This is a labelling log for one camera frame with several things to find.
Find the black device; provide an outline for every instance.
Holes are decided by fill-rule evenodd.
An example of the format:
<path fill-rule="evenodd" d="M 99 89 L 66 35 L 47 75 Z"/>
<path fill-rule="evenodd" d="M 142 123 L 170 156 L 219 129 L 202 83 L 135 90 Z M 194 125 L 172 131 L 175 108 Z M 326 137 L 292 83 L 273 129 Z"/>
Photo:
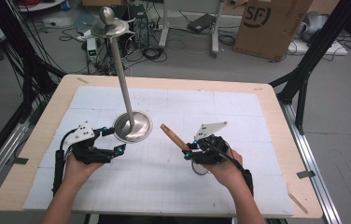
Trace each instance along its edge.
<path fill-rule="evenodd" d="M 184 159 L 193 160 L 196 164 L 217 164 L 224 160 L 231 161 L 239 170 L 247 183 L 247 186 L 254 196 L 254 183 L 252 174 L 245 169 L 239 161 L 230 157 L 227 152 L 230 149 L 228 143 L 221 136 L 211 134 L 208 137 L 187 143 L 190 150 L 182 150 Z"/>
<path fill-rule="evenodd" d="M 201 31 L 213 25 L 215 20 L 216 18 L 214 16 L 206 13 L 202 15 L 199 19 L 192 21 L 190 24 L 188 24 L 188 29 L 190 29 L 196 34 L 199 34 Z"/>
<path fill-rule="evenodd" d="M 65 139 L 71 133 L 74 133 L 76 130 L 82 130 L 83 134 L 88 134 L 89 131 L 86 131 L 85 127 L 79 126 L 77 129 L 73 129 L 70 132 L 66 133 L 60 143 L 60 149 L 56 151 L 55 154 L 55 168 L 54 168 L 54 179 L 53 179 L 53 196 L 56 194 L 60 185 L 63 182 L 63 172 L 65 162 L 70 153 L 73 153 L 75 158 L 78 161 L 82 161 L 85 164 L 90 164 L 94 162 L 98 163 L 110 163 L 114 158 L 123 155 L 126 144 L 114 147 L 114 149 L 100 149 L 94 146 L 94 141 L 99 136 L 107 136 L 114 133 L 114 128 L 107 129 L 103 127 L 101 129 L 92 130 L 92 137 L 86 140 L 75 142 L 72 144 L 64 155 L 63 144 Z"/>
<path fill-rule="evenodd" d="M 136 49 L 144 49 L 149 47 L 148 36 L 148 16 L 146 9 L 142 4 L 129 5 L 131 20 L 131 30 L 135 32 L 134 45 Z"/>

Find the wooden stick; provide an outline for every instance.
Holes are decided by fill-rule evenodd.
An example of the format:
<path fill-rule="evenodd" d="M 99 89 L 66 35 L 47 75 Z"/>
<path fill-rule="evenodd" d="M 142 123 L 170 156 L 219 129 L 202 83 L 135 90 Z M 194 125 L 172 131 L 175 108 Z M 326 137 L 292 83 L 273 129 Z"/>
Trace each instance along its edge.
<path fill-rule="evenodd" d="M 185 144 L 184 141 L 182 141 L 182 139 L 179 138 L 171 129 L 169 129 L 169 127 L 162 124 L 161 129 L 178 147 L 180 147 L 182 150 L 190 151 L 188 145 Z"/>

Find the metal pole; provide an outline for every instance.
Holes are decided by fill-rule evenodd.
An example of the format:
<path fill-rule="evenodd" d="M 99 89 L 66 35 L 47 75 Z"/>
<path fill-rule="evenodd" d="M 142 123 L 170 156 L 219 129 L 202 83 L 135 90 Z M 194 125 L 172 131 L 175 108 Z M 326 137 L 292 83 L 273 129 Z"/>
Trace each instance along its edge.
<path fill-rule="evenodd" d="M 116 36 L 112 36 L 109 38 L 109 42 L 111 44 L 112 57 L 114 58 L 114 64 L 115 64 L 115 68 L 117 69 L 120 89 L 122 90 L 123 100 L 126 105 L 126 111 L 129 117 L 130 127 L 132 129 L 132 127 L 135 125 L 135 122 L 133 117 L 132 105 L 130 103 L 129 92 L 127 90 L 126 78 L 123 73 L 122 62 L 120 61 L 118 39 Z"/>

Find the floor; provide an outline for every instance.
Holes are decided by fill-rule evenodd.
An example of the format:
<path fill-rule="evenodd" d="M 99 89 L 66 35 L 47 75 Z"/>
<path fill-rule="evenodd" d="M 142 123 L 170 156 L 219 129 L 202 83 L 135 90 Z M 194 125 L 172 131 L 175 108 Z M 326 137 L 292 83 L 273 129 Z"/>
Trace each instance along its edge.
<path fill-rule="evenodd" d="M 65 14 L 75 20 L 82 9 L 75 8 Z M 173 17 L 183 21 L 181 15 Z M 238 26 L 240 18 L 225 17 L 220 26 Z M 85 51 L 75 40 L 61 41 L 63 29 L 51 29 L 40 37 L 47 52 L 63 70 L 69 73 L 83 70 L 86 65 Z M 67 32 L 73 37 L 75 31 Z M 232 51 L 231 46 L 219 45 L 216 58 L 209 54 L 210 38 L 203 35 L 186 35 L 173 30 L 162 63 L 150 61 L 132 63 L 126 76 L 162 77 L 234 82 L 271 82 L 292 71 L 302 56 L 288 55 L 282 62 L 252 57 Z M 7 59 L 0 61 L 0 131 L 21 102 L 21 91 Z M 309 80 L 304 130 L 307 140 L 326 182 L 343 223 L 351 223 L 351 50 L 347 56 L 336 56 L 332 61 L 321 60 Z M 0 186 L 7 175 L 9 165 L 0 174 Z M 0 212 L 0 223 L 37 223 L 42 213 Z M 71 223 L 83 223 L 82 215 L 73 215 Z M 326 223 L 322 219 L 289 219 L 288 223 Z"/>

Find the white mounting bracket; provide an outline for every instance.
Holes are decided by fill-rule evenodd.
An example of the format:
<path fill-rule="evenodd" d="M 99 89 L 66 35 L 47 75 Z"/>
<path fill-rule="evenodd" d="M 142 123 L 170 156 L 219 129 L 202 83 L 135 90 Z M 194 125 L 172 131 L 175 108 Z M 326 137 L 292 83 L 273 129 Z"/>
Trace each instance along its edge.
<path fill-rule="evenodd" d="M 227 121 L 220 122 L 220 123 L 202 124 L 202 127 L 196 133 L 196 135 L 194 136 L 194 139 L 199 140 L 201 138 L 210 136 L 211 134 L 216 133 L 219 130 L 225 128 L 225 126 L 227 125 L 228 125 Z"/>
<path fill-rule="evenodd" d="M 85 121 L 85 123 L 79 125 L 79 127 L 73 133 L 70 133 L 70 135 L 64 141 L 64 145 L 65 146 L 72 145 L 74 143 L 82 142 L 86 139 L 90 139 L 93 137 L 94 137 L 93 129 L 91 128 L 91 125 L 89 124 L 89 122 Z"/>

